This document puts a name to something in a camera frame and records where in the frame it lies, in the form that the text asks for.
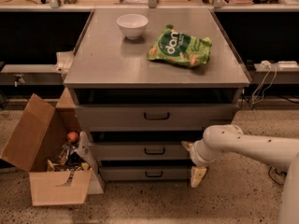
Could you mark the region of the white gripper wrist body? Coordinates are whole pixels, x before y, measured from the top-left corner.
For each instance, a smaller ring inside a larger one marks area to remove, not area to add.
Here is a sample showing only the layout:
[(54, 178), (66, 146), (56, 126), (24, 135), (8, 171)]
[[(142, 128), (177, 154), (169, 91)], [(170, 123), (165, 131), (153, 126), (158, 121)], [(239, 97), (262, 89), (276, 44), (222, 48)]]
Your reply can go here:
[(203, 140), (191, 144), (190, 158), (196, 166), (208, 167), (219, 156), (219, 152), (210, 148)]

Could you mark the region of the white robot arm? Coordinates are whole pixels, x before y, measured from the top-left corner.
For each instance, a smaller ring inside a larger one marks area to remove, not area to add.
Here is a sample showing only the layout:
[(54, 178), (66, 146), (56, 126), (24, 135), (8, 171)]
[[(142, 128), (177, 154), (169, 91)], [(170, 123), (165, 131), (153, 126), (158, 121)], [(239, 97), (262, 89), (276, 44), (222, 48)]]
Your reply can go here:
[(281, 195), (278, 224), (299, 224), (299, 140), (247, 135), (236, 125), (206, 128), (201, 140), (182, 141), (194, 163), (191, 186), (196, 188), (207, 167), (225, 152), (234, 152), (287, 173)]

